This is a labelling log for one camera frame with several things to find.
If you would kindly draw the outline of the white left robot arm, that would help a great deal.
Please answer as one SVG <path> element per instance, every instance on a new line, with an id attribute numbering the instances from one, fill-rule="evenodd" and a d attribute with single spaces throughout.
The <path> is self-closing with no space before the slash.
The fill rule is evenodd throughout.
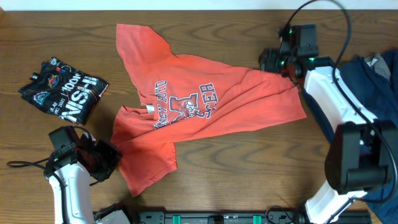
<path id="1" fill-rule="evenodd" d="M 115 208 L 94 212 L 90 187 L 110 178 L 121 158 L 114 145 L 103 140 L 53 140 L 53 158 L 46 165 L 54 172 L 52 186 L 55 223 L 129 223 Z"/>

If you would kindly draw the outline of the orange printed t-shirt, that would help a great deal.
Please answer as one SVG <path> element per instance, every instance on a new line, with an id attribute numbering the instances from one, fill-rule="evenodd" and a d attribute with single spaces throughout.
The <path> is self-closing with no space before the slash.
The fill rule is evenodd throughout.
<path id="1" fill-rule="evenodd" d="M 176 55 L 148 26 L 118 24 L 116 48 L 141 103 L 120 108 L 111 137 L 132 196 L 177 168 L 177 142 L 306 118 L 297 87 L 279 74 Z"/>

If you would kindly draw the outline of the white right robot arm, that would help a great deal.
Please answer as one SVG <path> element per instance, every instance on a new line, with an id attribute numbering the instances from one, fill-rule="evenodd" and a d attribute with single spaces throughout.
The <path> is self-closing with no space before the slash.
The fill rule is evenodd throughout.
<path id="1" fill-rule="evenodd" d="M 329 57 L 266 49 L 263 71 L 296 78 L 330 143 L 326 180 L 294 215 L 295 223 L 342 223 L 356 201 L 380 220 L 397 218 L 397 96 L 394 57 L 358 57 L 336 67 Z"/>

